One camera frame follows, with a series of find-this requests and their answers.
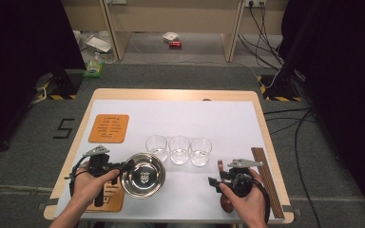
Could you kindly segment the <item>person's right hand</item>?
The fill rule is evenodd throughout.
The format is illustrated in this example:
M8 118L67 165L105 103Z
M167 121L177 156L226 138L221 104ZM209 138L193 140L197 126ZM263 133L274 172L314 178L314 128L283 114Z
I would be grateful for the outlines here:
M219 187L223 194L228 197L240 219L245 223L250 220L265 221L265 199L258 187L253 187L251 192L244 198L240 198L224 183Z

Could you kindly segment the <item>green plastic packet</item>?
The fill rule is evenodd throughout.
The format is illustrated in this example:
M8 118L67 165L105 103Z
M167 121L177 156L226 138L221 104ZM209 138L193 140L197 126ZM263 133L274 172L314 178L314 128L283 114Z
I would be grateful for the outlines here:
M94 57L86 64L84 72L85 78L99 78L103 71L103 59L99 52L96 52Z

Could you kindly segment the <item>black curtain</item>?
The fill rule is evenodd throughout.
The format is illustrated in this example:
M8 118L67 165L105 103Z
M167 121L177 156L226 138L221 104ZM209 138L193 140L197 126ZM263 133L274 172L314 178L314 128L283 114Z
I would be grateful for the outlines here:
M84 67L61 0L0 0L0 148L41 76Z
M365 0L288 0L279 54L298 59L319 118L365 198Z

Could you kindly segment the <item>beige wooden desk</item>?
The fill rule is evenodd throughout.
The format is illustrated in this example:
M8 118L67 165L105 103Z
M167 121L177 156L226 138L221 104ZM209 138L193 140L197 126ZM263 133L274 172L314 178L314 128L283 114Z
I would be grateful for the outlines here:
M117 60L134 32L218 33L233 60L244 0L102 0Z

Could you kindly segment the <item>row of wooden chopsticks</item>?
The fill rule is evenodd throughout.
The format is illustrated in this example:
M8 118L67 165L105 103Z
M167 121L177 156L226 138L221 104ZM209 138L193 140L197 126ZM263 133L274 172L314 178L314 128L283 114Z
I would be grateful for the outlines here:
M273 176L265 152L262 147L252 147L251 151L255 161L261 163L259 174L263 179L264 188L269 195L270 207L273 215L276 219L284 219L284 212L280 205L278 191L274 185Z

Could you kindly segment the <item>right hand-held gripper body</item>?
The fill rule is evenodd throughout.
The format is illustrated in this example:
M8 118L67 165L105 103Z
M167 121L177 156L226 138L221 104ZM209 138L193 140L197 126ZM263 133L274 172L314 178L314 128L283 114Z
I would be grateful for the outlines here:
M246 197L254 185L259 185L259 182L250 173L249 168L262 167L261 162L233 159L227 166L229 170L224 171L222 161L220 161L220 177L236 196L240 198Z

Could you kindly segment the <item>crumpled white bag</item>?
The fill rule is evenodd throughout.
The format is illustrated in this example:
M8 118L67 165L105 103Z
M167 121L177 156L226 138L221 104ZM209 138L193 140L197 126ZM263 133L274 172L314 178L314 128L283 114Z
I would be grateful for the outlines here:
M166 32L163 35L163 40L165 42L175 42L180 40L180 36L175 32Z

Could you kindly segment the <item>white paper box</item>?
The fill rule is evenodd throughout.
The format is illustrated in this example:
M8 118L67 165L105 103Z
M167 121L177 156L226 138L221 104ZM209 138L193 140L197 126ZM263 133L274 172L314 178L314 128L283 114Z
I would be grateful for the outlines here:
M109 52L112 48L112 45L109 42L99 39L93 35L87 38L86 44L100 50L101 52Z

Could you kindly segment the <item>person's left hand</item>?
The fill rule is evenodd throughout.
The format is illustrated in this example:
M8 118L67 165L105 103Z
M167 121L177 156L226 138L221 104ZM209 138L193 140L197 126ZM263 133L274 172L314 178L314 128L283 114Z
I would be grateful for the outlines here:
M117 178L118 175L119 171L117 169L100 177L93 177L87 171L79 171L75 178L71 201L75 205L86 209L99 196L105 183Z

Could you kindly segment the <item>clear drinking glass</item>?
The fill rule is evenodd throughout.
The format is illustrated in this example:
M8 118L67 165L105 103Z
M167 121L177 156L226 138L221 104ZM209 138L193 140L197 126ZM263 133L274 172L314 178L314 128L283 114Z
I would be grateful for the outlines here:
M160 135L153 135L147 138L145 142L146 150L156 156L161 162L167 159L167 140Z
M197 138L191 142L190 160L196 166L204 166L208 163L212 143L206 138Z
M170 159L177 165L181 165L188 160L190 141L184 136L173 137L168 142Z

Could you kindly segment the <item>white table mat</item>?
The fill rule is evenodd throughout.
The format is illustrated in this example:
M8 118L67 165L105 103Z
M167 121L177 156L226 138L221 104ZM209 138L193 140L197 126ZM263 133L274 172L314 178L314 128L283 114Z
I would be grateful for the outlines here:
M89 134L99 114L129 116L125 140L106 145L113 162L124 162L132 155L144 152L147 138L153 135L167 139L176 136L189 140L206 138L212 143L212 151L208 163L202 167L191 161L176 165L166 160L165 182L154 196L148 199L126 196L121 211L85 213L84 219L195 223L240 220L236 213L228 214L221 209L220 194L209 185L208 179L220 176L217 161L228 164L233 159L251 160L253 147L266 147L253 103L97 100L87 115L77 158L96 146L89 140Z

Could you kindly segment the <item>brown wooden spoon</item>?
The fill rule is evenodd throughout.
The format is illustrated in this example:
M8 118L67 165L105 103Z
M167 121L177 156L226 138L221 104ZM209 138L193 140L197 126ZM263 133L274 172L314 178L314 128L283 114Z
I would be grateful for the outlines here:
M223 172L222 160L218 160L218 169L220 172ZM226 197L224 194L221 194L220 203L221 203L221 208L223 209L224 212L226 212L226 213L233 212L234 206L233 206L231 200L228 197Z

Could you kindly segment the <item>white wall socket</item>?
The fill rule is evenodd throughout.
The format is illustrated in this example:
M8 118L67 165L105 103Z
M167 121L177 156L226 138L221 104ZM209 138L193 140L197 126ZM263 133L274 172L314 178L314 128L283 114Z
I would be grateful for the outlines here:
M266 0L245 0L247 8L262 8L265 7Z

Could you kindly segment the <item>square wooden coaster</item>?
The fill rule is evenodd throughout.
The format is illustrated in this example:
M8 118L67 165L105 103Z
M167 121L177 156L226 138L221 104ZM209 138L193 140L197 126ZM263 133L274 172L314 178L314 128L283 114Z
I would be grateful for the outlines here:
M123 208L125 190L118 182L107 182L99 196L88 206L88 212L120 212Z
M90 131L90 143L122 143L125 140L129 116L98 114Z

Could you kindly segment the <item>stainless steel bowl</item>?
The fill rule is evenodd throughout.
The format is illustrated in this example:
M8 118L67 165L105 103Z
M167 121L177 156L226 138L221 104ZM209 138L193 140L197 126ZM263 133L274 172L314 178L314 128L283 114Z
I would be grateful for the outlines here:
M147 199L155 195L165 182L163 162L150 153L140 153L126 161L127 169L121 176L121 184L134 199Z

